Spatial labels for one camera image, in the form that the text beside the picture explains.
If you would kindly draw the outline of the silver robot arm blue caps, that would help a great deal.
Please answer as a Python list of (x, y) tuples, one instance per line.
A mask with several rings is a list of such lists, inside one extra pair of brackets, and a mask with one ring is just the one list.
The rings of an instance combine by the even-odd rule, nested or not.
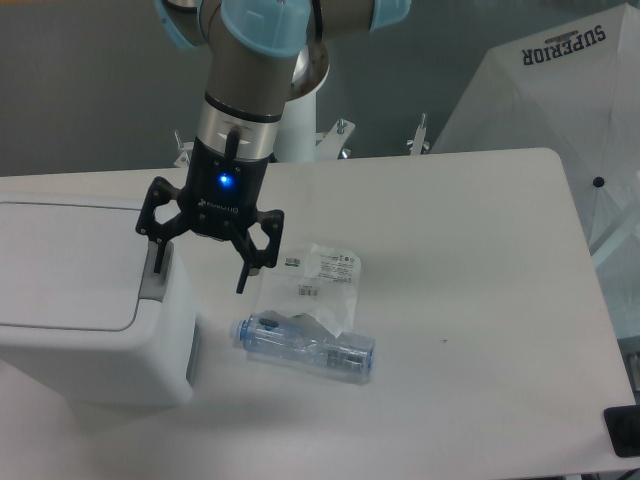
[(169, 243), (187, 231), (233, 244), (243, 260), (238, 293), (248, 277), (276, 266), (284, 213), (261, 212), (257, 202), (300, 53), (325, 37), (399, 23), (410, 8), (408, 1), (161, 2), (179, 36), (210, 48), (212, 66), (185, 184), (155, 178), (136, 224), (155, 247), (155, 273)]

